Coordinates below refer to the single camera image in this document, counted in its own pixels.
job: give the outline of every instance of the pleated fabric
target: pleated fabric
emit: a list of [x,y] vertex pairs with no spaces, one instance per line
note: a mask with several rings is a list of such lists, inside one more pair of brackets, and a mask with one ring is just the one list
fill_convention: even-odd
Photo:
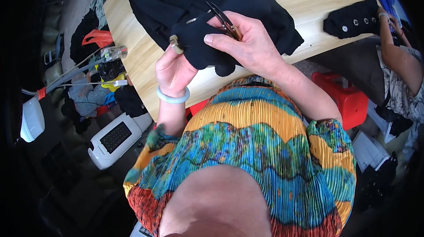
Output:
[[[267,86],[244,86],[259,82]],[[256,76],[223,87],[188,123],[182,137],[162,125],[124,181],[142,225],[158,236],[163,209],[192,172],[237,166],[259,184],[273,236],[337,236],[353,205],[356,165],[351,140],[336,120],[306,128],[281,89]]]

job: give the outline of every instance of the woman's left hand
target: woman's left hand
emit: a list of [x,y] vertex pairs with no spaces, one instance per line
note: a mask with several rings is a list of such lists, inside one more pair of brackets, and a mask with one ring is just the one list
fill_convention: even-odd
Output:
[[197,71],[184,54],[178,55],[168,46],[156,61],[155,72],[160,90],[164,95],[179,98],[185,95],[184,88],[193,80]]

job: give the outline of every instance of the wooden table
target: wooden table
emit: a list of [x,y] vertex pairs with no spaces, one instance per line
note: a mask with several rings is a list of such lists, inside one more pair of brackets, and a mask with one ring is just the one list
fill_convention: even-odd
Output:
[[[283,55],[284,60],[290,64],[371,35],[363,34],[340,40],[322,31],[323,20],[329,12],[362,0],[276,1],[294,18],[296,30],[305,40],[292,55]],[[122,60],[125,69],[151,117],[157,121],[159,98],[156,95],[155,62],[163,50],[137,21],[128,0],[107,0],[103,9],[115,44],[128,47],[128,56]],[[227,77],[217,76],[214,68],[199,70],[188,85],[191,96],[186,106],[197,104],[216,94],[222,86],[250,74],[239,66]]]

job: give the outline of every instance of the woman's arm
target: woman's arm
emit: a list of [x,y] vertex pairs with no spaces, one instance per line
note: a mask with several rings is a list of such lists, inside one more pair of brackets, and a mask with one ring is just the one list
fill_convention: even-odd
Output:
[[400,38],[402,39],[405,46],[412,48],[411,44],[408,41],[408,38],[406,38],[406,35],[402,30],[402,27],[400,27],[400,24],[399,24],[398,20],[396,19],[396,17],[389,14],[389,18],[390,18],[391,27],[393,27],[393,30],[395,30],[396,33],[400,36]]
[[[282,59],[261,21],[231,11],[225,14],[243,35],[241,42],[226,35],[209,34],[204,38],[206,44],[232,55],[251,72],[272,80],[307,118],[321,121],[337,119],[341,122],[340,112],[332,98]],[[208,23],[220,27],[216,17]]]
[[381,57],[386,66],[393,70],[416,96],[423,81],[423,67],[419,60],[393,44],[390,25],[385,15],[380,16]]
[[336,103],[324,90],[295,66],[284,60],[281,63],[280,68],[269,75],[269,79],[293,100],[306,118],[318,121],[337,119],[343,124]]
[[[164,94],[173,98],[184,96],[184,93],[182,95],[173,95],[170,93]],[[163,100],[159,100],[159,114],[157,124],[164,125],[165,135],[180,137],[186,126],[185,102],[172,104]]]
[[[183,54],[178,55],[168,47],[155,66],[156,80],[161,92],[172,98],[185,95],[185,87],[193,80],[197,71]],[[186,125],[185,102],[179,104],[159,102],[157,124],[163,124],[165,135],[181,136]]]

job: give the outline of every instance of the red plastic stool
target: red plastic stool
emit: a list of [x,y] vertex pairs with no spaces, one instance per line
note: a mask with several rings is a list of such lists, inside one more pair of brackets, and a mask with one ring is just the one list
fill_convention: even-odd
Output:
[[348,130],[364,123],[367,117],[368,97],[349,83],[348,88],[336,84],[333,80],[341,78],[332,72],[312,74],[312,81],[337,102],[342,115],[343,129]]

